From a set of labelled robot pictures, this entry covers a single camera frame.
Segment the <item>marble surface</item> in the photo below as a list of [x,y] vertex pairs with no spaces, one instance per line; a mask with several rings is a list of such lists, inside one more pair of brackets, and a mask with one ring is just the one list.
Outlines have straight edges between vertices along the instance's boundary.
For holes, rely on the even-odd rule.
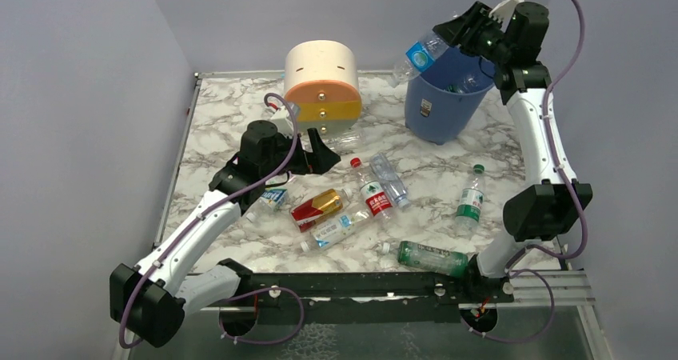
[[[212,176],[237,151],[248,123],[264,115],[263,97],[281,93],[281,78],[210,78],[202,81],[177,185],[163,238],[168,238],[197,205]],[[378,74],[360,77],[363,111],[355,126],[363,129],[365,146],[342,155],[341,162],[322,176],[296,176],[286,188],[290,197],[280,212],[258,224],[245,218],[224,231],[193,268],[203,272],[224,258],[233,258],[258,272],[356,272],[408,270],[394,257],[377,254],[378,242],[411,240],[464,253],[482,251],[501,232],[504,202],[521,190],[524,167],[520,146],[508,111],[499,94],[490,90],[473,118],[453,142],[436,146],[405,128],[405,86],[388,86]],[[357,183],[349,160],[366,161],[384,152],[396,167],[413,203],[397,211],[389,230],[377,223],[342,243],[304,254],[299,231],[289,208],[329,188],[348,187],[357,199]],[[474,164],[485,166],[487,188],[481,225],[473,236],[458,234],[453,215],[465,179]],[[538,251],[528,254],[516,268],[556,269],[558,263]]]

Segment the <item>white cylindrical container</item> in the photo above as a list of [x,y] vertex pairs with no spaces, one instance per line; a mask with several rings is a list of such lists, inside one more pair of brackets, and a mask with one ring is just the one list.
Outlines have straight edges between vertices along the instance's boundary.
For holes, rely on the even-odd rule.
[[350,128],[362,111],[351,49],[330,40],[295,46],[285,59],[285,100],[301,108],[302,130],[332,134]]

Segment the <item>sticker on bucket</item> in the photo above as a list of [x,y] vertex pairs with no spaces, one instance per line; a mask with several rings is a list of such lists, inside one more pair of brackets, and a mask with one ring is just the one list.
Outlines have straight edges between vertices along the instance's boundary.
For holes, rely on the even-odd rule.
[[431,107],[433,104],[431,104],[430,101],[426,100],[425,98],[421,99],[421,107],[419,108],[419,113],[421,116],[424,116],[427,118],[431,114]]

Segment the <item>blue bucket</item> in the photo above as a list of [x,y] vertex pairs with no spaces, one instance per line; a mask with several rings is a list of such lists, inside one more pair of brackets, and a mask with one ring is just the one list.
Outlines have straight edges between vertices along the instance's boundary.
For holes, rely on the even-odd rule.
[[[494,75],[494,65],[482,61],[483,71]],[[476,83],[468,93],[449,92],[472,76]],[[481,104],[493,80],[478,66],[478,58],[450,48],[424,73],[411,80],[405,97],[405,125],[419,138],[443,145],[466,126]]]

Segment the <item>blue bottle label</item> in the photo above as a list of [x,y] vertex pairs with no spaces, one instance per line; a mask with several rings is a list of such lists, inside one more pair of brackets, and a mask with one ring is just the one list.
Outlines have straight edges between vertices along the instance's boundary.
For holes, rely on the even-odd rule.
[[436,61],[429,51],[419,42],[415,43],[412,48],[405,52],[405,55],[419,72],[424,72]]

